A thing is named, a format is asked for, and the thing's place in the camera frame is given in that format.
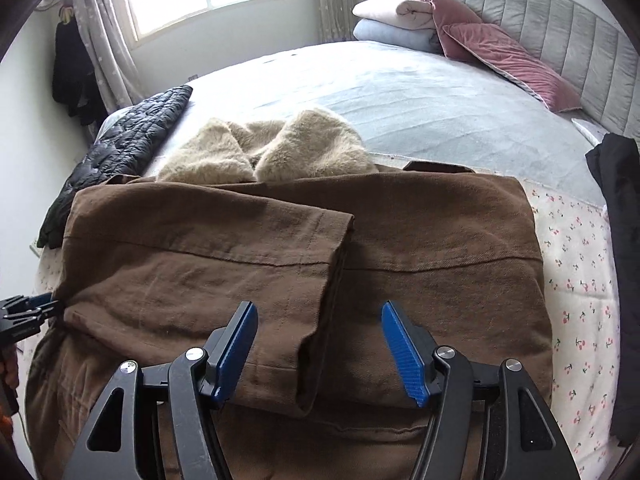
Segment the left hand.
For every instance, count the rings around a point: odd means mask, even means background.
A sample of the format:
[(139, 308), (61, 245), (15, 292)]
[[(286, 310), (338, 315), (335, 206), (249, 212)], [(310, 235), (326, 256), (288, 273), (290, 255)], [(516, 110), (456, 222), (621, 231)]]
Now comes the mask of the left hand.
[(9, 416), (18, 411), (17, 387), (20, 385), (18, 374), (17, 348), (1, 349), (1, 407)]

